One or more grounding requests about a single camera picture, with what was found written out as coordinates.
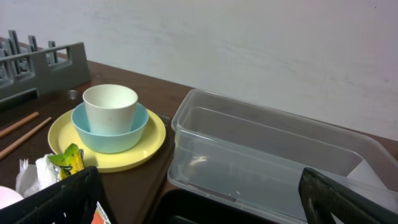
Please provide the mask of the green yellow snack wrapper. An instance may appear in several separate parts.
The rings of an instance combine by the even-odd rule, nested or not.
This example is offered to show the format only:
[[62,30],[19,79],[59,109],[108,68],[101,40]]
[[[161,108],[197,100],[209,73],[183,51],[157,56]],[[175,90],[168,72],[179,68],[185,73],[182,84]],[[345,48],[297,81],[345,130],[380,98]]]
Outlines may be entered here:
[[83,150],[76,144],[70,144],[63,154],[48,156],[50,162],[55,166],[58,177],[63,180],[85,168],[83,163]]

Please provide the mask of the pink bowl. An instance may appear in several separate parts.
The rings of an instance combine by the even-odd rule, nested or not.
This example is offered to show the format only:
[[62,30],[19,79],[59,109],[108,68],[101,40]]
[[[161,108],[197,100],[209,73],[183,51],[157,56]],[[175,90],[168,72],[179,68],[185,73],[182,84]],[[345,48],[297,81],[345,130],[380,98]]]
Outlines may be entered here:
[[14,203],[23,200],[23,196],[15,190],[5,186],[0,186],[0,209],[8,207]]

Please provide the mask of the wooden chopstick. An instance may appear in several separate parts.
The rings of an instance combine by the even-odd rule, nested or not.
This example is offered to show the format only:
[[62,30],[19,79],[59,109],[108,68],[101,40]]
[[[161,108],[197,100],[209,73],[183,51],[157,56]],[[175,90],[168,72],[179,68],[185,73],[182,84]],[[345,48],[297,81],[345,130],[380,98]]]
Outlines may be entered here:
[[16,129],[18,129],[19,127],[25,125],[29,121],[32,121],[34,118],[38,117],[38,115],[39,115],[39,112],[34,112],[34,113],[26,116],[25,118],[19,120],[18,122],[10,125],[9,127],[3,129],[0,132],[0,138],[3,138],[4,136],[8,135],[9,133],[15,131]]
[[17,147],[19,147],[22,143],[26,142],[30,137],[32,137],[35,133],[40,131],[47,123],[49,123],[52,120],[51,117],[48,117],[46,120],[38,124],[36,127],[31,129],[29,132],[27,132],[25,135],[20,137],[18,140],[16,140],[14,143],[9,145],[7,148],[1,151],[1,158],[0,160],[3,160],[6,156],[8,156],[13,150],[15,150]]

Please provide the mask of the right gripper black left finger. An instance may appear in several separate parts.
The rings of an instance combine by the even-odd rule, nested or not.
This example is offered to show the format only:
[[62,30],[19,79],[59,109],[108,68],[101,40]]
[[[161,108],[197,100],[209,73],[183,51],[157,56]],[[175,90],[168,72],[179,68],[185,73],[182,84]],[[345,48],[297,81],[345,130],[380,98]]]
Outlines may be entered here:
[[2,208],[1,224],[91,223],[101,187],[97,168],[88,167]]

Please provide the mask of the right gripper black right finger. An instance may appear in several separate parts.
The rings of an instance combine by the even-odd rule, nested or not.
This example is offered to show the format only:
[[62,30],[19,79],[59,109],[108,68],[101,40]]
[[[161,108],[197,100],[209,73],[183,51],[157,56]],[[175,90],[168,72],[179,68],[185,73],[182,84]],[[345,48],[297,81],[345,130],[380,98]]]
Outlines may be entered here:
[[397,214],[366,199],[322,173],[305,168],[298,191],[309,224],[397,223]]

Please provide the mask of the white plastic cup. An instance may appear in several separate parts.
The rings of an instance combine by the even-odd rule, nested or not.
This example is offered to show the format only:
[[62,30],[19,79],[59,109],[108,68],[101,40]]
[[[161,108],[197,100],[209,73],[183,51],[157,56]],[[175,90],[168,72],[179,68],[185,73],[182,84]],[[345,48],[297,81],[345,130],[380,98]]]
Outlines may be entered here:
[[93,86],[83,93],[90,132],[99,135],[128,133],[136,112],[137,93],[122,85]]

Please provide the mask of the white napkin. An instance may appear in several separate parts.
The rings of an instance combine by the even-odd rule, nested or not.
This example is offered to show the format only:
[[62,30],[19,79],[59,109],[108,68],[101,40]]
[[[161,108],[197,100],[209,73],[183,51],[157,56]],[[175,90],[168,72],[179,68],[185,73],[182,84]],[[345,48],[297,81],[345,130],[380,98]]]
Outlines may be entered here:
[[59,168],[50,161],[53,154],[46,154],[30,164],[28,159],[19,160],[16,192],[27,198],[60,181]]

